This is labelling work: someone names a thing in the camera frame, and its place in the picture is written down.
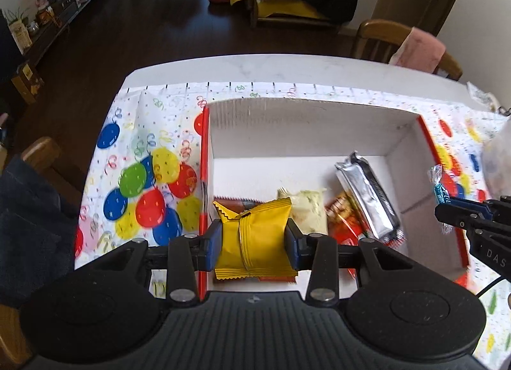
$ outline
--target cardboard box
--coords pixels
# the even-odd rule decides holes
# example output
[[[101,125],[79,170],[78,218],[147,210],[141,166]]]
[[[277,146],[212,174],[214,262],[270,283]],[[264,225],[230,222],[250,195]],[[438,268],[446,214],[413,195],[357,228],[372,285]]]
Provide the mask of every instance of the cardboard box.
[[[18,66],[16,75],[11,79],[17,91],[22,96],[23,100],[32,104],[35,103],[36,95],[39,89],[44,85],[43,80],[34,68],[31,68],[29,62],[25,62]]]
[[[213,196],[274,200],[279,187],[292,192],[326,189],[325,203],[342,191],[334,164],[358,151],[369,163],[398,213],[407,242],[400,251],[454,280],[466,271],[462,235],[443,235],[428,170],[439,161],[420,116],[362,104],[284,98],[250,98],[208,104],[204,111],[201,232],[217,217]],[[298,290],[305,294],[310,271],[297,284],[257,279],[213,280],[200,274],[199,288],[221,291]],[[340,273],[340,296],[355,281]]]

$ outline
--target wooden chair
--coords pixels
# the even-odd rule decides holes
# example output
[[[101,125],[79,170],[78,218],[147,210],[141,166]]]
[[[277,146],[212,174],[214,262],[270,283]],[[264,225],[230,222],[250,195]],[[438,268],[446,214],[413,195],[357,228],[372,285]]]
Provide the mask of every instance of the wooden chair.
[[[351,58],[388,63],[411,30],[410,27],[394,21],[368,19],[358,27]],[[439,69],[445,71],[447,78],[452,80],[459,80],[463,74],[461,66],[448,52],[442,56],[434,74],[437,74]]]
[[[59,145],[49,137],[39,138],[30,145],[21,158],[38,173],[52,170],[81,194],[85,174],[63,155]],[[0,369],[14,369],[31,356],[19,326],[19,312],[0,305]]]

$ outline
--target blue gripper pad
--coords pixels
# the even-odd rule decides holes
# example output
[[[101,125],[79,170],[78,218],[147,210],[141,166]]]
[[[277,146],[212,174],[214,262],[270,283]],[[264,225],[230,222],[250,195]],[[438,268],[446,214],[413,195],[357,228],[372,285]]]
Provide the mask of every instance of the blue gripper pad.
[[[202,239],[203,251],[205,252],[205,270],[211,272],[215,268],[220,250],[222,250],[222,222],[215,219]]]
[[[284,247],[289,258],[289,263],[294,270],[300,270],[300,257],[298,255],[298,240],[293,235],[289,224],[284,230]]]
[[[451,197],[451,204],[453,204],[457,207],[466,208],[468,210],[473,210],[474,212],[482,213],[482,216],[486,220],[493,220],[493,213],[490,211],[488,206],[484,203],[479,203],[477,201],[472,201],[472,200],[465,200],[465,199],[461,199],[458,197]]]

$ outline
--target cable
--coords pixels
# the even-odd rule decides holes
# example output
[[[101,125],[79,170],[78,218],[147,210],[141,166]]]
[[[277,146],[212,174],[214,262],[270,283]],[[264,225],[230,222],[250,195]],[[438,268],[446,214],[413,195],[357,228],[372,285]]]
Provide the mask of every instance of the cable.
[[[504,276],[499,276],[497,279],[495,279],[492,283],[487,285],[482,291],[479,291],[479,293],[476,295],[478,298],[481,297],[481,295],[484,295],[487,293],[491,288],[493,288],[495,285],[497,285],[499,282],[504,281]]]

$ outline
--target yellow balloon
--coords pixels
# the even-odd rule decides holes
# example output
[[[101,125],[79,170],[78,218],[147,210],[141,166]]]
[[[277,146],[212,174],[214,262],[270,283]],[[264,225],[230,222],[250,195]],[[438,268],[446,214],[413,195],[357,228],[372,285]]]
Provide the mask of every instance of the yellow balloon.
[[[449,153],[442,145],[435,145],[436,152],[439,155],[440,163],[445,169],[452,169],[452,159],[449,156]]]
[[[201,207],[202,203],[195,196],[188,196],[177,203],[176,211],[186,231],[196,231],[199,229]]]
[[[129,203],[126,212],[116,221],[116,234],[121,239],[130,240],[135,237],[139,229],[135,216],[135,203]]]
[[[167,148],[155,149],[153,155],[154,178],[159,184],[173,183],[179,177],[179,159]]]
[[[459,177],[459,183],[463,187],[463,190],[465,191],[465,195],[468,196],[468,194],[470,194],[470,192],[471,192],[470,177],[465,173],[461,174]]]
[[[470,135],[470,137],[477,143],[481,143],[482,140],[481,140],[481,137],[479,136],[479,134],[477,133],[475,127],[474,127],[474,122],[471,120],[471,119],[467,119],[465,121],[465,124],[467,125],[467,131]]]
[[[490,353],[493,350],[493,345],[495,344],[495,336],[490,334],[488,337],[488,342],[486,343],[486,352]]]

